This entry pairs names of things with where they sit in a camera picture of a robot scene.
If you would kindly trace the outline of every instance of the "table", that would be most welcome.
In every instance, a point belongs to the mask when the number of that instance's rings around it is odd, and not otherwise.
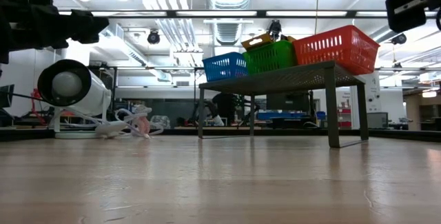
[[[336,88],[357,86],[358,112],[360,117],[360,141],[340,143],[338,136],[338,115]],[[254,113],[254,97],[264,94],[276,94],[304,90],[326,89],[326,106],[328,121],[329,146],[334,148],[347,147],[369,140],[367,127],[365,81],[354,76],[335,61],[325,61],[312,65],[299,65],[291,68],[250,75],[238,79],[202,83],[199,85],[199,123],[203,123],[204,91],[241,94],[251,97],[251,113]],[[254,115],[250,117],[250,135],[254,135]],[[203,138],[203,126],[198,127],[198,136]]]

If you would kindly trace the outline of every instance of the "wooden floor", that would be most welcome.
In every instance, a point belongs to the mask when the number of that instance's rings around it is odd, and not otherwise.
[[[441,223],[441,144],[327,137],[0,143],[0,223]]]

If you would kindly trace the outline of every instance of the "monitor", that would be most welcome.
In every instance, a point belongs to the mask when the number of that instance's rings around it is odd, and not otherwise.
[[[14,85],[0,87],[0,108],[9,108],[12,105],[12,93],[14,93]]]
[[[387,112],[367,113],[367,126],[372,129],[387,129],[389,127],[389,114]]]
[[[308,92],[268,94],[267,110],[295,110],[309,112]]]

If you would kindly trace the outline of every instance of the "plastic basket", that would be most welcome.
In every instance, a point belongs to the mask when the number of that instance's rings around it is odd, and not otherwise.
[[[216,57],[203,59],[207,81],[233,79],[248,75],[247,66],[243,55],[230,52]]]
[[[352,25],[294,41],[293,45],[300,65],[334,60],[354,75],[373,72],[380,47]]]
[[[294,48],[289,41],[278,41],[243,54],[249,74],[268,72],[297,65]]]

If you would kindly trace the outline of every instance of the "table leg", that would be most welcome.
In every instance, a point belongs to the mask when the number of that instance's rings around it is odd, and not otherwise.
[[[357,85],[358,116],[360,118],[360,137],[362,141],[369,140],[367,127],[366,93],[365,85]]]
[[[249,112],[249,135],[254,136],[254,98],[255,96],[251,96],[251,107]]]
[[[198,124],[198,136],[203,138],[203,126],[204,126],[204,89],[199,89],[199,124]]]
[[[325,68],[326,109],[329,146],[340,148],[338,137],[336,74],[334,68]]]

